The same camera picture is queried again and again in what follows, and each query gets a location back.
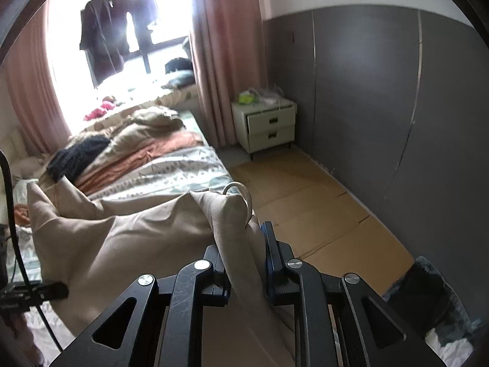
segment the floor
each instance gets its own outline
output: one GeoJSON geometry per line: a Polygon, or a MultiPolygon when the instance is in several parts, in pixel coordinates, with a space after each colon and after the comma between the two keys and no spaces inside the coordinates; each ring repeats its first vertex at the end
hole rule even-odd
{"type": "Polygon", "coordinates": [[[277,239],[320,272],[355,272],[381,295],[414,262],[374,216],[299,149],[258,154],[228,169],[251,192],[260,223],[272,221],[277,239]]]}

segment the pillow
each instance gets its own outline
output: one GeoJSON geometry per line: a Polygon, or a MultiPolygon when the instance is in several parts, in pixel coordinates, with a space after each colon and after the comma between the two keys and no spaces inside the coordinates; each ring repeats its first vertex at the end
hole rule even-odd
{"type": "Polygon", "coordinates": [[[195,84],[195,74],[193,70],[178,70],[167,74],[163,83],[163,89],[181,89],[195,84]]]}
{"type": "Polygon", "coordinates": [[[49,157],[48,154],[41,154],[40,157],[27,157],[13,163],[10,167],[12,185],[15,186],[21,179],[28,180],[36,177],[49,157]]]}

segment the bed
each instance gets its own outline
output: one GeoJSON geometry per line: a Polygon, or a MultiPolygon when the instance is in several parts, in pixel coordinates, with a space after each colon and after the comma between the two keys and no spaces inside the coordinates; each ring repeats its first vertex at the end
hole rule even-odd
{"type": "MultiPolygon", "coordinates": [[[[91,200],[127,199],[149,194],[185,193],[204,189],[212,189],[218,192],[222,191],[224,186],[232,181],[229,172],[218,158],[216,151],[208,145],[192,112],[184,110],[180,111],[178,115],[182,119],[187,131],[196,132],[202,137],[202,145],[163,155],[129,172],[129,174],[124,175],[99,192],[91,194],[89,198],[91,200]]],[[[9,134],[0,143],[0,147],[7,154],[7,158],[11,164],[17,159],[27,156],[19,130],[14,130],[9,134]]],[[[26,203],[26,189],[29,181],[32,180],[21,180],[15,186],[14,204],[26,203]]],[[[7,222],[4,196],[2,216],[4,217],[4,222],[7,222]]],[[[17,226],[17,232],[20,239],[21,254],[29,279],[41,279],[41,271],[32,241],[31,229],[17,226]]],[[[9,242],[7,244],[6,261],[9,279],[14,272],[14,264],[13,249],[9,242]]],[[[14,281],[21,281],[18,269],[15,271],[14,281]]],[[[48,302],[42,305],[42,310],[58,341],[65,348],[74,339],[73,335],[64,326],[48,302]]],[[[49,365],[59,352],[34,308],[26,313],[26,318],[28,327],[33,333],[34,342],[43,353],[45,365],[49,365]]]]}

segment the curtain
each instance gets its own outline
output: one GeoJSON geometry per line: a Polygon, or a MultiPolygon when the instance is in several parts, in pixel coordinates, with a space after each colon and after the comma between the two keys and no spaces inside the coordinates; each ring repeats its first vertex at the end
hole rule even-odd
{"type": "Polygon", "coordinates": [[[5,63],[8,92],[27,137],[40,153],[63,147],[70,131],[56,97],[46,54],[47,3],[22,30],[5,63]]]}
{"type": "Polygon", "coordinates": [[[231,101],[265,84],[258,0],[192,0],[192,25],[192,58],[209,142],[234,144],[231,101]]]}

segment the white nightstand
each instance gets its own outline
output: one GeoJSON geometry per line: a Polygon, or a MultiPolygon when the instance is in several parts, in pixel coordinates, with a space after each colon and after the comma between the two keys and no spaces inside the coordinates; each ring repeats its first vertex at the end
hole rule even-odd
{"type": "Polygon", "coordinates": [[[281,98],[277,105],[262,102],[240,105],[232,104],[236,137],[243,149],[253,159],[253,153],[272,146],[294,141],[295,114],[297,106],[281,98]]]}

